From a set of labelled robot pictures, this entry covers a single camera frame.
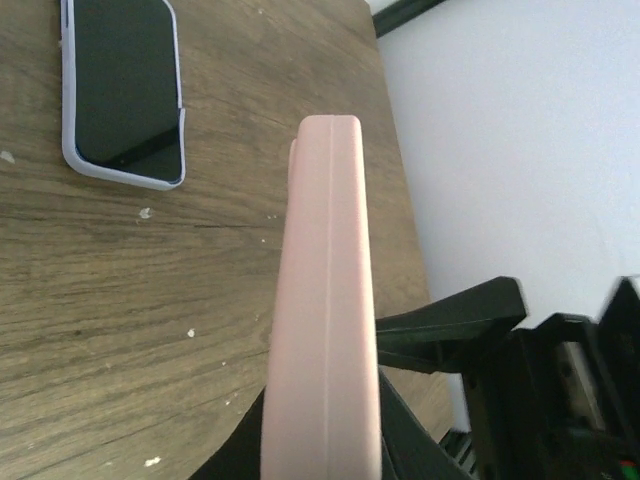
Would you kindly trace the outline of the phone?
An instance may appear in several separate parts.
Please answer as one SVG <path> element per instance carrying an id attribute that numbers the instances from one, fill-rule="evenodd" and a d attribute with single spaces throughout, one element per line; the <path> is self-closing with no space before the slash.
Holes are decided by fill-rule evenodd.
<path id="1" fill-rule="evenodd" d="M 180 185 L 186 110 L 171 3 L 66 0 L 60 10 L 66 163 L 136 187 Z"/>

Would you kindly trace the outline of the pink phone case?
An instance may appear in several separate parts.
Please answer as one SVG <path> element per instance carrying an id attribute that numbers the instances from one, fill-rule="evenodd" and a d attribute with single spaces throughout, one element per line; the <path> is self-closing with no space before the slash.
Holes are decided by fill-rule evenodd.
<path id="1" fill-rule="evenodd" d="M 378 479 L 381 413 L 362 131 L 314 115 L 289 156 L 261 433 L 264 479 Z"/>

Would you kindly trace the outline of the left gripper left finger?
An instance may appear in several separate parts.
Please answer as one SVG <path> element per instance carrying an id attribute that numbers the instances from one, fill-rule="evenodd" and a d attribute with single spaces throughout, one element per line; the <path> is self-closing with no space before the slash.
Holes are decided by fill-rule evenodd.
<path id="1" fill-rule="evenodd" d="M 262 390 L 223 445 L 189 480 L 259 480 L 264 404 Z"/>

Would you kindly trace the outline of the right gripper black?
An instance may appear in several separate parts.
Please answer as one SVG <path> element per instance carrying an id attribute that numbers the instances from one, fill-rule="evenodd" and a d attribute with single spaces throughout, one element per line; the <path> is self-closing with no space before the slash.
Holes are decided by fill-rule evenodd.
<path id="1" fill-rule="evenodd" d="M 466 372 L 481 479 L 638 478 L 638 278 L 619 279 L 599 320 L 511 331 L 526 316 L 519 282 L 499 276 L 377 320 L 378 363 Z"/>

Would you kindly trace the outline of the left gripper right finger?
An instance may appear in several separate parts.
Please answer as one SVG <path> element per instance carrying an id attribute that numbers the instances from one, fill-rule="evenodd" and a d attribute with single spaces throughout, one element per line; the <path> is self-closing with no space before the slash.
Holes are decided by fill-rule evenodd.
<path id="1" fill-rule="evenodd" d="M 429 435 L 382 369 L 379 388 L 384 480 L 472 478 Z"/>

